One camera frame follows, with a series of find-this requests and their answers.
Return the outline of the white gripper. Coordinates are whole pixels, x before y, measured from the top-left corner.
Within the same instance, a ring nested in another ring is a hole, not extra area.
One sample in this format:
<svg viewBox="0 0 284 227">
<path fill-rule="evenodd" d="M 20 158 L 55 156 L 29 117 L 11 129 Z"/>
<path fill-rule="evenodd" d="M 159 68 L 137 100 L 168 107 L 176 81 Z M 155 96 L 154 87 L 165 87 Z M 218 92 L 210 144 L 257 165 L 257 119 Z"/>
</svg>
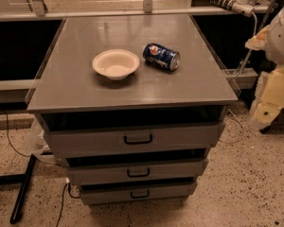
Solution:
<svg viewBox="0 0 284 227">
<path fill-rule="evenodd" d="M 263 130 L 269 127 L 284 109 L 284 65 L 278 65 L 271 73 L 260 74 L 255 97 L 248 124 L 252 129 Z"/>
</svg>

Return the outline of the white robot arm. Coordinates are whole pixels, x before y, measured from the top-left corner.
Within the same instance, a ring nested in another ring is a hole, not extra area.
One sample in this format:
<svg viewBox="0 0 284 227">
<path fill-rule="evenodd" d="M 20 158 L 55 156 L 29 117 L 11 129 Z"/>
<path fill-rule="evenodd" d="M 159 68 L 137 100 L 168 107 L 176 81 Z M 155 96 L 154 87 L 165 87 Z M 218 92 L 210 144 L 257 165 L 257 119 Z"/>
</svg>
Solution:
<svg viewBox="0 0 284 227">
<path fill-rule="evenodd" d="M 251 50 L 263 50 L 266 58 L 276 64 L 267 76 L 260 95 L 256 96 L 249 125 L 263 130 L 269 127 L 284 109 L 284 7 L 269 25 L 249 39 L 245 46 Z"/>
</svg>

